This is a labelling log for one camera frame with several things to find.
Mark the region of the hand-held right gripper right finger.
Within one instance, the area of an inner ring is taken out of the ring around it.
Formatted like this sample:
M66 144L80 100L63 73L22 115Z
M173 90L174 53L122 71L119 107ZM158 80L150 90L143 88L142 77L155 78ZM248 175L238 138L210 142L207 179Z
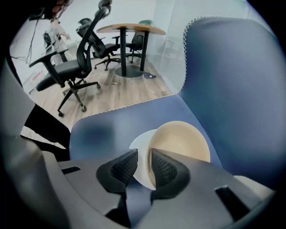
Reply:
M183 163L156 148L151 149L151 169L156 182L156 189L151 192L152 202L175 198L191 180L190 171Z

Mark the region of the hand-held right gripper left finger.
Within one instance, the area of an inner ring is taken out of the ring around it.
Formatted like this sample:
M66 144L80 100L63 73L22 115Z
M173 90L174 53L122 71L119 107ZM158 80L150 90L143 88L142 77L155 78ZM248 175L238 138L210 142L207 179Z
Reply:
M126 187L138 167L138 150L129 149L125 154L99 166L96 172L98 182L108 193L120 196L116 208L105 216L122 225L131 226L126 205Z

